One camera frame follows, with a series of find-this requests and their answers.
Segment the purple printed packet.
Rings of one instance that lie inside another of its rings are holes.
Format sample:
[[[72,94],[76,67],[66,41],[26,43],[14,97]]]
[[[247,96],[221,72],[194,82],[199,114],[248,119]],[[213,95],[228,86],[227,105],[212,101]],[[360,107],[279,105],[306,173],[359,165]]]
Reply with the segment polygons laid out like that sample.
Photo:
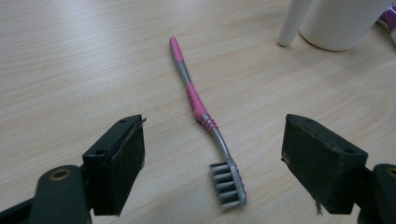
[[[396,5],[389,5],[376,23],[388,32],[392,42],[396,45]]]

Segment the white cup with handle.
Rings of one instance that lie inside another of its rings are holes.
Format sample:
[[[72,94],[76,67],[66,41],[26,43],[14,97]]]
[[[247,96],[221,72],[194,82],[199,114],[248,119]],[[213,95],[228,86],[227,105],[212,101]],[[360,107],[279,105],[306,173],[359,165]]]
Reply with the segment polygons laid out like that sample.
[[[356,47],[392,0],[291,0],[277,43],[289,46],[301,36],[330,51]]]

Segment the pink and grey toothbrush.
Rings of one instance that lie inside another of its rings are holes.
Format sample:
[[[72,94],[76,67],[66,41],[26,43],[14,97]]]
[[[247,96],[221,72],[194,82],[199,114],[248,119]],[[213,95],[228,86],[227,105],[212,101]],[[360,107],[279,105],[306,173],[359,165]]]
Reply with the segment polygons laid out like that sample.
[[[224,162],[209,165],[209,172],[219,203],[223,208],[244,206],[247,204],[248,200],[242,177],[239,174],[237,165],[222,137],[217,123],[209,115],[191,81],[180,46],[174,36],[170,37],[169,46],[179,76],[186,88],[194,118],[211,134],[224,159]]]

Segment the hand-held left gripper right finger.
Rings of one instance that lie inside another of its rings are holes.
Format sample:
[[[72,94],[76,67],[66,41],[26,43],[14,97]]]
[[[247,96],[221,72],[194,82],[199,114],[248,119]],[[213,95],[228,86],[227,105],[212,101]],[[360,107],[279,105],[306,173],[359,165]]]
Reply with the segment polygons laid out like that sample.
[[[349,214],[354,204],[353,182],[368,154],[320,123],[286,116],[282,161],[331,214]]]

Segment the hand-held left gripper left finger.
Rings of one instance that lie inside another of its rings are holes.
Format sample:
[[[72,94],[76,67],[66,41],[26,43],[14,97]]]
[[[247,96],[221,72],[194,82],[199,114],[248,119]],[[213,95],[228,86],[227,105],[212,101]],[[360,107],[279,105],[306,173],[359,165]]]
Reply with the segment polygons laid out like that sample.
[[[118,120],[82,156],[96,216],[119,216],[145,163],[141,115]]]

